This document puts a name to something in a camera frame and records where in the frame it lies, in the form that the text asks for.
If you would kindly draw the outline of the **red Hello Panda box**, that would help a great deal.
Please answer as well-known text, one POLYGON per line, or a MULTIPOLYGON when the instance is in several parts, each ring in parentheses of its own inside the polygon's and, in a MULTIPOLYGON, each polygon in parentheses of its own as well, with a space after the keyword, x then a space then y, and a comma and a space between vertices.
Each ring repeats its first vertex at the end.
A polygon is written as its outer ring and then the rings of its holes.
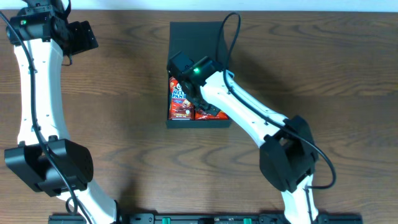
POLYGON ((194 107, 187 100, 187 96, 183 92, 181 85, 174 77, 169 78, 169 87, 170 87, 169 119, 193 120, 194 107))

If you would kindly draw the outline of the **dark green box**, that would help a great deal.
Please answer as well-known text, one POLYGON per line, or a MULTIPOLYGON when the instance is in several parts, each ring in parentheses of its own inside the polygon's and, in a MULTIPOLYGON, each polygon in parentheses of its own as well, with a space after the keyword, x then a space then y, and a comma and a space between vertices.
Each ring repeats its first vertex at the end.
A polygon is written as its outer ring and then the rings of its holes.
MULTIPOLYGON (((171 22, 168 58, 183 52, 189 59, 198 62, 205 56, 223 63, 228 50, 224 35, 218 37, 220 21, 171 22)), ((169 129, 181 128, 229 128, 231 119, 213 120, 166 120, 169 129)))

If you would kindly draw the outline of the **red Haribo candy bag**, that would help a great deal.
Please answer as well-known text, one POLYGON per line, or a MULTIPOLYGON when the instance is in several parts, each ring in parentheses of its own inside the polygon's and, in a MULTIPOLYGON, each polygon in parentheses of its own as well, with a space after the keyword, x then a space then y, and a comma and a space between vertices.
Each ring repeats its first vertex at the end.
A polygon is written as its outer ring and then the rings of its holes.
POLYGON ((195 120, 226 120, 229 119, 228 115, 223 111, 220 111, 217 115, 211 115, 199 109, 195 108, 195 120))

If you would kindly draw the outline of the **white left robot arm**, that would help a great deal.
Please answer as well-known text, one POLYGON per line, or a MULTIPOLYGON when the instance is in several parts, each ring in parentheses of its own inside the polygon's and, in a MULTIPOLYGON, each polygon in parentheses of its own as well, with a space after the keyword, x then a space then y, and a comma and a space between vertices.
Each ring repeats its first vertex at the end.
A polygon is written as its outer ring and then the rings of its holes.
POLYGON ((69 22, 69 4, 27 0, 5 19, 21 78, 22 115, 17 146, 6 149, 7 167, 34 192, 65 202, 57 223, 117 223, 118 205, 93 177, 89 150, 70 140, 63 115, 64 58, 98 46, 88 22, 69 22))

